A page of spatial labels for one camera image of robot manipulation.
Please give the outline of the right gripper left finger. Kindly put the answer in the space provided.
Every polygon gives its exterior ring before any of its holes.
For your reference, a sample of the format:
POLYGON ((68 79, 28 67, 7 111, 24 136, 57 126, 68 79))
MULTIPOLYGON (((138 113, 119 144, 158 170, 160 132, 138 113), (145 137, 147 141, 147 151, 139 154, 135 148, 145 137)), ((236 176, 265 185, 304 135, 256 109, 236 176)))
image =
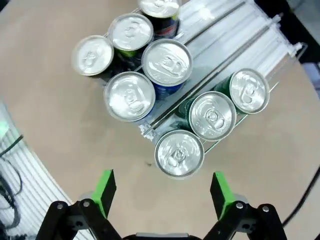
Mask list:
POLYGON ((89 230, 96 240, 121 240, 108 220, 117 190, 114 171, 105 170, 90 198, 68 205, 54 201, 37 233, 37 240, 72 240, 78 231, 89 230))

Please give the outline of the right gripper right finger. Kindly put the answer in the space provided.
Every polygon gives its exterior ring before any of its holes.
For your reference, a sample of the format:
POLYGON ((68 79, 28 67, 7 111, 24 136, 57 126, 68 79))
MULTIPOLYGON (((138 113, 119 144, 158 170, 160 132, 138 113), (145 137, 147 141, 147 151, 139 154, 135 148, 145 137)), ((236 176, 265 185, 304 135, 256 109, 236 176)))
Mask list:
POLYGON ((276 208, 269 203, 252 207, 236 199, 222 172, 214 172, 210 194, 217 222, 205 240, 231 240, 236 233, 245 233, 250 240, 286 240, 276 208))

